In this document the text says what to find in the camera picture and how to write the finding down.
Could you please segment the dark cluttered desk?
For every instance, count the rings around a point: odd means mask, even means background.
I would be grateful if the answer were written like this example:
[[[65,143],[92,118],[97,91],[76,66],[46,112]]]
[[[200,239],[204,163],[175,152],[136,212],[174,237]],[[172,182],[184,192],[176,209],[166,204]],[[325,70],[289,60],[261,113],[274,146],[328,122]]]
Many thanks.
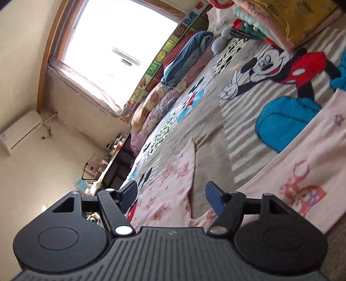
[[[89,190],[89,193],[94,196],[101,190],[112,188],[120,189],[129,175],[134,164],[135,155],[130,147],[131,133],[119,141],[120,146],[115,148],[115,153],[112,156],[109,164],[95,181]]]

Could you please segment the yellow printed folded garment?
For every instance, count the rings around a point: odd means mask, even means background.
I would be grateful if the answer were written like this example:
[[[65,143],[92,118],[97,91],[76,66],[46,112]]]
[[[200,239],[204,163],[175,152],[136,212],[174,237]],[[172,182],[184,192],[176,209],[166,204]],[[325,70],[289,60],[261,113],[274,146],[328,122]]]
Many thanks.
[[[343,14],[334,1],[239,1],[263,33],[292,52]]]

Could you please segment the purple floral comforter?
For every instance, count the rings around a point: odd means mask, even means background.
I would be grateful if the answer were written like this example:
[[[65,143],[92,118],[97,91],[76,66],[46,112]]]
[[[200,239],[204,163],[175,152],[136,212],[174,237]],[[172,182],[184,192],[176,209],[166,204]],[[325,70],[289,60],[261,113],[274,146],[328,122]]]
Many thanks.
[[[174,105],[181,94],[205,68],[212,56],[213,52],[211,47],[208,47],[203,55],[182,77],[178,85],[172,90],[169,90],[147,116],[143,115],[144,103],[136,109],[131,122],[132,129],[130,141],[131,150],[135,155],[140,152],[151,132],[171,109],[172,105]]]

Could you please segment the black desk lamp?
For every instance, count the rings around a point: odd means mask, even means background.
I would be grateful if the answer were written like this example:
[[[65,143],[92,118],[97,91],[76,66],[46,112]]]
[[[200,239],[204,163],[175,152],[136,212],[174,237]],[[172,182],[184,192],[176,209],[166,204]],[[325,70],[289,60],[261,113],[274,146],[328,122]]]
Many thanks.
[[[90,172],[88,168],[89,168],[89,163],[86,162],[86,164],[83,168],[82,175],[81,175],[82,180],[94,180],[95,179],[95,175],[92,174],[92,172]]]

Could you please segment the white wall air conditioner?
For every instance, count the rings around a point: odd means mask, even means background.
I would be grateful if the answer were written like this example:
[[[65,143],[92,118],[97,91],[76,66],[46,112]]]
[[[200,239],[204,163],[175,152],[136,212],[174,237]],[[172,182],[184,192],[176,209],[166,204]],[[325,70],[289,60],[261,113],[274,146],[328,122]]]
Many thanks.
[[[41,116],[36,111],[28,112],[1,133],[2,148],[11,155],[14,147],[41,125]]]

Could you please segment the Mickey Mouse plush blanket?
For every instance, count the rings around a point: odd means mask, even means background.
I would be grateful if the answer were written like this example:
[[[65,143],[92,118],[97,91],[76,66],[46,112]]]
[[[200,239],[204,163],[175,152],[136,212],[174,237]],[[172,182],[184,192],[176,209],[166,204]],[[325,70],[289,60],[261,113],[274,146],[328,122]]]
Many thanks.
[[[251,198],[272,193],[328,239],[322,271],[345,279],[345,18],[294,53],[234,40],[147,138],[127,179],[142,227],[208,228],[207,182]]]

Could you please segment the cream quilt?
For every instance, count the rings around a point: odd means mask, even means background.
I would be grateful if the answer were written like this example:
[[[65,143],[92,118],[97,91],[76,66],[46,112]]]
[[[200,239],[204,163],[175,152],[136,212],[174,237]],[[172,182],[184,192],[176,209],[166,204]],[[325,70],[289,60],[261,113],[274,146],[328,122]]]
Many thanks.
[[[214,35],[220,34],[223,29],[231,25],[236,19],[236,15],[233,13],[234,6],[228,9],[217,9],[212,7],[208,12],[208,29]]]

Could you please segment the bright window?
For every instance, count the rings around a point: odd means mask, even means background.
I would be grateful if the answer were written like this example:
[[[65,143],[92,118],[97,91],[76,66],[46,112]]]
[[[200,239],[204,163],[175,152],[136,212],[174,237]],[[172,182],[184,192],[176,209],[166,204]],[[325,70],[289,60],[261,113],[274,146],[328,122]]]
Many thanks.
[[[82,1],[52,57],[123,107],[177,25],[140,1]]]

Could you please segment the sheer curtain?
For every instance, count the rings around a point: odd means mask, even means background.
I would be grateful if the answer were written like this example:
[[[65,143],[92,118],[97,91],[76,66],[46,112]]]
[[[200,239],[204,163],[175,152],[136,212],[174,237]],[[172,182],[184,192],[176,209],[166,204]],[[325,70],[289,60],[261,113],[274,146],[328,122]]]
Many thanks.
[[[60,79],[62,83],[76,91],[106,114],[118,119],[130,116],[130,105],[128,102],[123,107],[120,107],[111,96],[59,59],[55,57],[49,59],[46,73],[51,77],[55,76]]]

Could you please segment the orange floral pillow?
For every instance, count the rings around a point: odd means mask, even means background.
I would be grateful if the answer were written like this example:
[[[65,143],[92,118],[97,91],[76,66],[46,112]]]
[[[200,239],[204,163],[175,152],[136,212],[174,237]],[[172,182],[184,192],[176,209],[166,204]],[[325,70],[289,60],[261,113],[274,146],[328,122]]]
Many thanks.
[[[139,105],[133,114],[131,126],[134,131],[139,131],[150,112],[158,105],[168,92],[167,85],[158,83],[146,97],[146,99]]]

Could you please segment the colourful alphabet headboard mat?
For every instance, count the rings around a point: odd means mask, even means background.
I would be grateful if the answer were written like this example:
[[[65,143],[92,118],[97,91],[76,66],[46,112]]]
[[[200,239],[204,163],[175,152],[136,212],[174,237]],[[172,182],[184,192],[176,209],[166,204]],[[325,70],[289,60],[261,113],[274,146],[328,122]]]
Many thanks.
[[[151,62],[147,71],[136,86],[133,95],[126,103],[122,117],[123,122],[129,123],[137,107],[146,99],[150,91],[160,82],[164,71],[164,59],[176,48],[177,44],[183,41],[194,31],[206,30],[208,28],[207,11],[211,9],[208,1],[183,1],[191,8],[190,11],[183,11],[170,1],[140,1],[148,4],[150,8],[158,9],[164,15],[172,16],[178,21],[178,25],[171,33],[163,47]]]

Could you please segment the striped red green clothes stack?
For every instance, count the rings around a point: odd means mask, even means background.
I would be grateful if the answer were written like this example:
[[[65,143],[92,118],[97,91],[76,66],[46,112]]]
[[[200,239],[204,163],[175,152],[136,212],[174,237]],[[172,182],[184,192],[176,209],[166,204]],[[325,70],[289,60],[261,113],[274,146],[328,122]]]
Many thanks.
[[[258,20],[244,10],[241,6],[233,6],[233,14],[235,21],[232,29],[239,36],[248,39],[262,40],[276,47],[282,47],[279,41],[271,34],[269,29],[263,26]]]

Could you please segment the grey plush toy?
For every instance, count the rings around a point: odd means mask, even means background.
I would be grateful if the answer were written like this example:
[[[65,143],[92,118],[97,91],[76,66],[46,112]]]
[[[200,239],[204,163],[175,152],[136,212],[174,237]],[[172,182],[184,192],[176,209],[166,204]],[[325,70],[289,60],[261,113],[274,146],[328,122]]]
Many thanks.
[[[221,51],[223,51],[230,40],[233,38],[233,36],[231,35],[232,28],[232,25],[225,27],[221,32],[221,36],[213,42],[211,49],[214,54],[219,54]]]

